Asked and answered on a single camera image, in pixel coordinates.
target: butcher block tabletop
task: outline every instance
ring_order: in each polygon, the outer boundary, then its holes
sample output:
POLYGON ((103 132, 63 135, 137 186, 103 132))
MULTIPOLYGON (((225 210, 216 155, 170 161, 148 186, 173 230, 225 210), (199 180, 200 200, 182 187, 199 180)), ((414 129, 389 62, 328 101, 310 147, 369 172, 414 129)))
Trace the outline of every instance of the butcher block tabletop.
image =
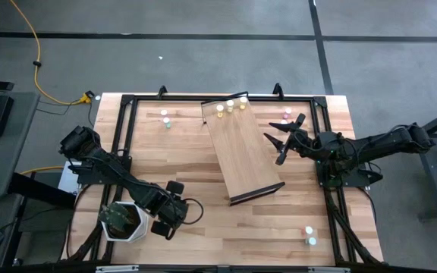
MULTIPOLYGON (((94 130, 102 148, 110 152, 123 93, 103 93, 94 130)), ((332 130, 354 138, 354 129, 345 96, 326 96, 332 130)), ((307 102, 250 102, 261 133, 285 141, 283 133, 268 125, 279 123, 286 108, 294 121, 303 113, 302 128, 313 135, 310 104, 307 102)), ((130 114, 124 118, 121 144, 130 114)), ((320 127, 322 116, 319 111, 320 127)), ((278 156, 263 136, 270 161, 278 156)), ((134 243, 115 243, 112 263, 147 265, 334 265, 325 197, 316 180, 314 161, 288 153, 286 162, 274 165, 281 181, 277 192, 235 206, 229 196, 209 128, 203 123, 200 102, 140 101, 130 146, 130 172, 138 179, 166 186, 169 180, 184 184, 183 198, 194 198, 204 206, 203 218, 181 225, 171 240, 148 232, 134 243), (166 128, 161 110, 167 110, 171 127, 166 128), (311 226, 315 246, 305 244, 304 228, 311 226)), ((70 253, 75 253, 96 226, 103 185, 92 185, 80 198, 71 225, 70 253)), ((374 257, 382 260, 370 201, 356 188, 344 188, 351 227, 374 257)), ((123 200, 132 200, 124 190, 123 200)), ((187 221, 200 215, 190 203, 187 221)), ((347 258, 345 236, 338 227, 342 254, 347 258)), ((102 235, 99 258, 105 249, 102 235)))

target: concrete floor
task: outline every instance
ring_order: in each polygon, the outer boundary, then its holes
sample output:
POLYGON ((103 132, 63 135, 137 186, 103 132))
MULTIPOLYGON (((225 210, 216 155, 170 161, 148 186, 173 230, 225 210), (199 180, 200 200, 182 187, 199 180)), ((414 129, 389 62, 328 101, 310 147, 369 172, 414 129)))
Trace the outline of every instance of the concrete floor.
MULTIPOLYGON (((17 3, 38 31, 313 35, 307 0, 17 3)), ((437 1, 316 0, 316 6, 323 35, 437 36, 437 1)), ((0 30, 28 31, 8 1, 0 0, 0 30)), ((396 124, 424 124, 437 115, 437 43, 326 42, 325 53, 333 91, 347 96, 357 137, 396 124)), ((36 92, 35 56, 33 39, 0 38, 0 80, 14 82, 16 92, 36 92)), ((67 101, 89 89, 150 92, 163 84, 170 92, 270 93, 279 82, 289 94, 321 95, 318 60, 313 41, 42 39, 39 82, 67 101)), ((87 111, 37 112, 17 169, 61 165, 58 143, 76 125, 88 125, 87 111)), ((417 220, 418 212, 435 204, 419 156, 393 155, 377 163, 385 178, 372 196, 385 261, 437 269, 437 221, 417 220)), ((54 237, 50 246, 60 247, 54 237)))

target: yellow cable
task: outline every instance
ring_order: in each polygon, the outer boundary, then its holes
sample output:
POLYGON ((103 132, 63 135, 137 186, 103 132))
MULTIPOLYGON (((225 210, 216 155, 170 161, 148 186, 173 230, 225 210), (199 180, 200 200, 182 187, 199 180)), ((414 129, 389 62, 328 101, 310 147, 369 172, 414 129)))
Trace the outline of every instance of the yellow cable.
MULTIPOLYGON (((39 40, 38 40, 38 36, 36 35, 35 30, 33 29, 33 26, 31 25, 31 23, 28 21, 27 17, 24 15, 24 13, 21 11, 21 9, 16 5, 16 3, 13 0, 9 0, 9 2, 12 3, 12 5, 14 6, 14 8, 16 8, 16 10, 20 13, 21 17, 27 22, 28 27, 30 27, 31 32, 33 33, 33 36, 35 36, 35 40, 36 40, 36 47, 38 48, 38 55, 36 56, 36 61, 39 62, 39 58, 41 55, 41 47, 39 44, 39 40)), ((57 100, 56 98, 50 96, 49 94, 47 94, 45 91, 43 91, 42 87, 40 87, 40 85, 38 84, 38 70, 39 67, 35 65, 35 77, 33 78, 34 82, 35 82, 35 86, 36 88, 47 98, 51 99, 54 102, 57 102, 61 105, 78 105, 80 103, 82 103, 82 99, 77 101, 77 102, 61 102, 59 100, 57 100)))
POLYGON ((20 174, 21 175, 25 175, 25 174, 29 174, 32 173, 34 171, 47 171, 47 170, 57 170, 57 169, 62 169, 64 168, 64 166, 52 166, 52 167, 43 167, 43 168, 34 168, 28 171, 22 171, 20 174))

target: black floor stripe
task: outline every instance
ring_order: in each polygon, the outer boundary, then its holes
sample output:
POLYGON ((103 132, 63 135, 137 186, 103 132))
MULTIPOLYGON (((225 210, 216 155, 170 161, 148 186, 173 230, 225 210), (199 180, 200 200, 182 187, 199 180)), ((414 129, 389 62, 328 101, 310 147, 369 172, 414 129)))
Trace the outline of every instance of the black floor stripe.
POLYGON ((322 36, 329 42, 437 42, 437 36, 322 36))
POLYGON ((316 10, 315 0, 308 0, 310 3, 311 20, 313 21, 313 30, 315 31, 316 48, 318 49, 319 68, 322 71, 323 85, 325 94, 333 95, 332 79, 326 61, 325 45, 323 44, 322 30, 319 26, 318 11, 316 10))
MULTIPOLYGON (((142 33, 37 33, 41 39, 211 39, 211 40, 272 40, 313 41, 313 35, 262 34, 142 34, 142 33)), ((28 32, 0 32, 1 38, 33 38, 28 32)))

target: wooden board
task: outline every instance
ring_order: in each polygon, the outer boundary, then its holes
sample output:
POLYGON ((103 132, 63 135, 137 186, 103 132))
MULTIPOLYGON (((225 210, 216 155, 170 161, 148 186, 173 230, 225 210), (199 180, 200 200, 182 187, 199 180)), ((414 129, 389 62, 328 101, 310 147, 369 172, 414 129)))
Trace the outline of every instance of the wooden board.
MULTIPOLYGON (((102 147, 108 151, 112 146, 121 95, 102 94, 97 114, 95 130, 101 136, 102 147)), ((327 101, 332 129, 354 138, 346 98, 327 96, 327 101)), ((262 133, 286 140, 286 133, 268 123, 280 122, 285 108, 289 107, 294 117, 300 113, 307 116, 303 128, 313 134, 307 103, 250 104, 262 133)), ((124 145, 128 117, 129 110, 119 148, 124 145)), ((275 148, 265 137, 263 141, 274 160, 278 156, 275 148)), ((274 165, 286 186, 272 195, 229 207, 224 177, 208 127, 203 124, 199 102, 140 102, 130 154, 134 176, 161 186, 168 180, 183 182, 184 197, 201 201, 205 215, 198 223, 183 226, 170 241, 149 234, 136 243, 116 243, 113 263, 334 265, 325 199, 317 185, 311 160, 288 154, 288 160, 282 166, 274 165), (162 123, 162 109, 168 110, 170 129, 165 129, 162 123), (306 225, 314 227, 319 237, 318 245, 313 248, 303 243, 302 229, 306 225)), ((71 253, 77 251, 95 227, 102 188, 100 185, 89 188, 76 208, 71 253)), ((128 193, 124 193, 124 199, 129 199, 128 193)), ((349 188, 345 189, 345 199, 352 229, 369 251, 382 260, 369 200, 358 189, 349 188)), ((194 220, 198 213, 198 207, 192 204, 187 221, 194 220)), ((347 257, 344 235, 339 232, 339 236, 342 253, 347 257)), ((102 239, 99 256, 104 249, 105 239, 102 239)))
POLYGON ((239 98, 232 101, 234 110, 224 110, 221 117, 216 106, 223 105, 227 109, 225 102, 203 105, 202 111, 228 196, 231 204, 236 204, 271 193, 282 184, 249 102, 245 109, 240 109, 239 98))

